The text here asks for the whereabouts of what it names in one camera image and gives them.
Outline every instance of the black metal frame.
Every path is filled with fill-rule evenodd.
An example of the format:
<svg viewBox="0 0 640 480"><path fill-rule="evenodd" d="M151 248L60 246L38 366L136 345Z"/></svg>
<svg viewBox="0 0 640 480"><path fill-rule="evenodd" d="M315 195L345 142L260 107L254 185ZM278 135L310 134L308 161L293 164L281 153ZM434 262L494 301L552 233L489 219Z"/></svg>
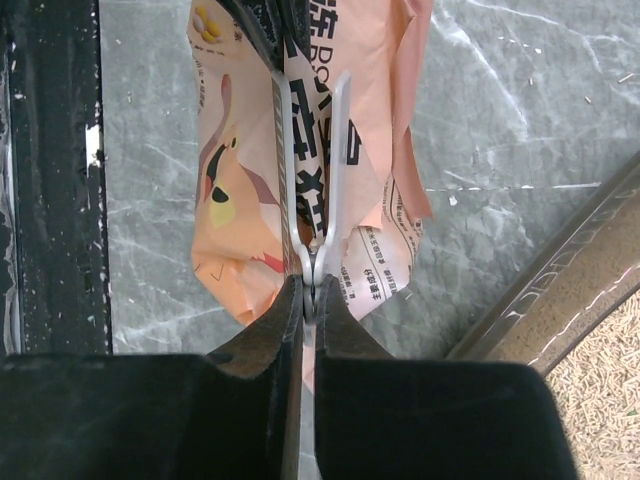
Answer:
<svg viewBox="0 0 640 480"><path fill-rule="evenodd" d="M10 251L15 235L20 272L20 325L8 346L111 353L98 0L0 8L13 159L5 174L15 190L15 229L5 221L0 242ZM3 269L5 302L7 278Z"/></svg>

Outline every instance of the marble floor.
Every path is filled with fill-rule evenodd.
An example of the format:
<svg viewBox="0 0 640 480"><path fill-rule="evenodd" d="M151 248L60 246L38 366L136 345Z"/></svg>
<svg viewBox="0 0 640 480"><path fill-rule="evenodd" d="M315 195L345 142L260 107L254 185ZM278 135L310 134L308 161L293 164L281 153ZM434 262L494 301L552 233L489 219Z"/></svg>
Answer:
<svg viewBox="0 0 640 480"><path fill-rule="evenodd" d="M101 1L118 353L206 352L240 329L189 260L189 3ZM636 0L436 0L414 121L435 220L409 288L364 320L391 353L445 355L640 149L638 25ZM308 415L304 425L307 471Z"/></svg>

